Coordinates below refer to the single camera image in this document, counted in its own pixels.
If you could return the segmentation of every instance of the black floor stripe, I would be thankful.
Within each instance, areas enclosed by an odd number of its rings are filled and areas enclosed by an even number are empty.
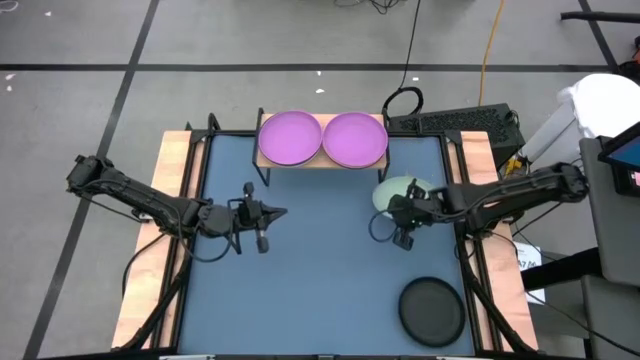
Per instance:
[[[56,265],[53,278],[49,284],[49,289],[44,297],[44,302],[42,303],[42,307],[38,313],[36,323],[33,326],[31,337],[29,337],[29,342],[27,343],[27,348],[25,349],[23,356],[24,359],[35,359],[38,357],[40,346],[42,346],[42,340],[44,339],[47,328],[49,327],[49,321],[51,321],[51,315],[53,314],[53,310],[58,302],[58,296],[62,290],[64,279],[69,271],[71,257],[73,256],[73,252],[76,250],[76,245],[78,244],[78,238],[80,237],[84,220],[87,218],[89,204],[90,203],[84,199],[80,200],[80,204],[78,204],[78,209],[73,217],[73,222],[71,222],[69,234],[67,235],[64,247],[62,248],[62,254],[60,255],[60,259],[58,259],[58,264]]]
[[[120,90],[116,95],[116,99],[111,110],[111,115],[109,116],[109,120],[107,121],[107,126],[102,135],[100,145],[98,146],[98,156],[106,155],[107,151],[109,150],[111,139],[113,139],[113,134],[115,133],[122,108],[129,92],[129,87],[131,86],[131,81],[133,80],[135,65],[140,60],[140,55],[142,54],[144,43],[147,39],[147,35],[149,34],[156,9],[158,8],[158,2],[159,0],[151,0],[149,3],[147,14],[144,18],[144,22],[142,23],[140,33],[138,34],[138,39],[136,40],[133,53],[131,54],[131,59],[129,60],[128,69],[122,80]],[[60,297],[60,291],[62,290],[62,286],[64,285],[65,278],[69,271],[69,266],[71,265],[71,259],[73,258],[76,245],[78,244],[78,239],[80,238],[80,233],[82,232],[82,227],[84,226],[85,219],[87,218],[89,204],[90,203],[88,201],[81,200],[80,204],[78,205],[76,214],[73,217],[73,221],[71,222],[71,228],[69,229],[69,233],[67,234],[67,239],[65,240],[64,246],[62,248],[62,254],[58,259],[58,264],[56,265],[51,283],[49,284],[49,289],[47,290],[47,294],[45,295],[42,307],[40,308],[40,312],[38,313],[36,323],[31,332],[31,336],[29,337],[29,342],[27,343],[27,347],[23,356],[24,359],[35,359],[40,353],[42,341],[44,340],[47,328],[49,327],[49,323],[51,321],[51,316],[53,315],[53,311],[58,302],[58,298]]]
[[[582,11],[591,11],[591,6],[587,0],[578,0],[580,3],[580,8]],[[565,21],[584,21],[584,20],[565,20]],[[600,51],[602,52],[602,56],[604,56],[604,60],[607,62],[609,66],[609,72],[617,73],[618,72],[618,63],[616,58],[613,56],[611,49],[609,48],[609,44],[607,44],[607,40],[605,40],[604,35],[602,34],[602,30],[596,21],[589,21],[589,27],[591,28],[591,32],[593,36],[596,38],[596,42],[598,43],[598,47],[600,47]]]
[[[0,64],[0,71],[126,71],[128,64]]]
[[[608,71],[606,65],[487,65],[487,72],[564,73]],[[127,71],[133,72],[271,72],[271,71],[402,71],[404,64],[0,64],[0,71]],[[410,64],[409,71],[480,72],[480,64]]]
[[[156,72],[269,72],[269,71],[402,71],[404,64],[140,64],[138,71]],[[409,71],[420,72],[480,72],[476,64],[410,64]],[[487,65],[487,72],[597,72],[607,71],[605,65]]]

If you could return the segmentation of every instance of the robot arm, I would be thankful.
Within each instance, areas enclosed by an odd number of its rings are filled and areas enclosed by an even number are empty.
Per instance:
[[[398,226],[394,244],[411,250],[409,233],[422,225],[461,222],[467,234],[481,235],[504,218],[548,201],[580,202],[587,196],[587,179],[576,166],[558,163],[520,178],[484,185],[453,184],[428,193],[414,180],[405,196],[389,201],[389,213]]]
[[[210,238],[236,235],[238,239],[240,232],[254,230],[261,253],[269,250],[264,235],[267,227],[287,213],[286,209],[254,200],[252,183],[244,185],[242,198],[231,199],[227,206],[215,205],[211,200],[167,195],[127,177],[108,159],[95,156],[79,155],[67,182],[68,191],[80,197],[105,194],[131,206],[134,215],[149,214],[160,231],[170,236],[184,238],[200,233]],[[232,209],[229,204],[234,201],[239,205]],[[234,249],[241,253],[239,242]]]

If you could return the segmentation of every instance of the wooden shelf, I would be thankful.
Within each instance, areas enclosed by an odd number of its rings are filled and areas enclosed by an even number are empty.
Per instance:
[[[262,124],[264,124],[265,121],[267,121],[267,119],[269,119],[273,115],[274,114],[263,114],[260,126],[262,126]],[[313,116],[316,119],[318,119],[318,122],[322,126],[323,131],[324,131],[324,128],[329,123],[329,121],[331,121],[331,119],[333,119],[336,115],[337,114],[313,114]],[[370,115],[373,116],[376,120],[378,120],[380,124],[384,125],[384,120],[381,114],[370,114]],[[257,148],[256,164],[258,165],[258,167],[261,167],[261,168],[346,169],[345,167],[331,160],[329,155],[327,155],[327,153],[324,151],[324,148],[320,148],[320,150],[318,151],[316,156],[313,157],[313,159],[299,166],[281,166],[281,165],[274,164],[271,161],[269,161],[269,159],[267,159],[266,156],[264,156],[262,151],[260,151],[260,147],[256,147],[256,148]],[[378,162],[363,169],[384,169],[386,166],[387,166],[387,157],[383,155],[380,158],[380,160],[378,160]]]

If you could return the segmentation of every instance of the light green bowl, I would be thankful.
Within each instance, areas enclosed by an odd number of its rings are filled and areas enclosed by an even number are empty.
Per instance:
[[[389,206],[389,200],[391,200],[393,195],[406,195],[407,187],[409,187],[409,184],[411,184],[413,179],[416,179],[416,185],[423,188],[425,191],[435,188],[435,186],[431,185],[427,181],[417,179],[413,176],[396,176],[389,178],[376,186],[375,190],[373,190],[373,206],[375,206],[376,210],[386,210]],[[384,216],[391,218],[389,213],[384,213]]]

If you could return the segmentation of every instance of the purple bowl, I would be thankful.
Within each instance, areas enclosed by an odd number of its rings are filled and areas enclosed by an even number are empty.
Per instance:
[[[262,124],[258,146],[274,164],[304,164],[322,146],[322,126],[313,115],[304,111],[277,113]]]
[[[324,150],[336,163],[352,169],[369,167],[385,154],[389,135],[373,116],[350,112],[340,114],[324,129]]]

